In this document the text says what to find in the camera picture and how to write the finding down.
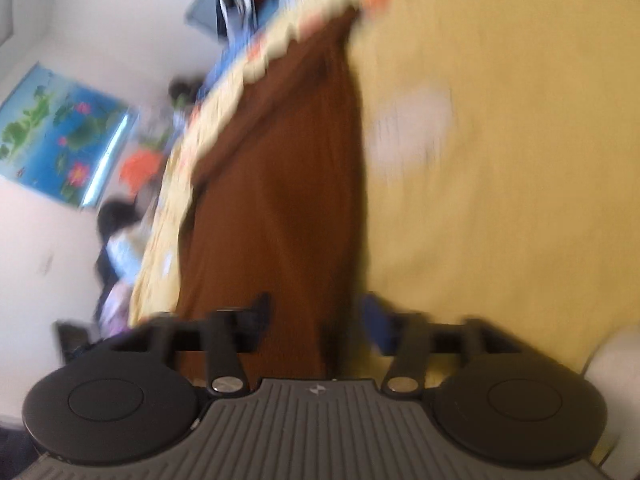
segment hanging clothes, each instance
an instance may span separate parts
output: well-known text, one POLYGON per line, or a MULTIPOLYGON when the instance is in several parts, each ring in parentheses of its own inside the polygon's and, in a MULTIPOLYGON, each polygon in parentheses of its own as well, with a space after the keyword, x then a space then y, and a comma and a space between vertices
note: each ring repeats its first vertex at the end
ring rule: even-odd
MULTIPOLYGON (((273 322, 258 352, 241 356, 254 384, 335 368, 364 215, 360 102, 344 49, 356 14, 270 62, 193 172, 176 314, 201 319, 270 293, 273 322)), ((203 379, 202 365, 189 355, 182 373, 203 379)))

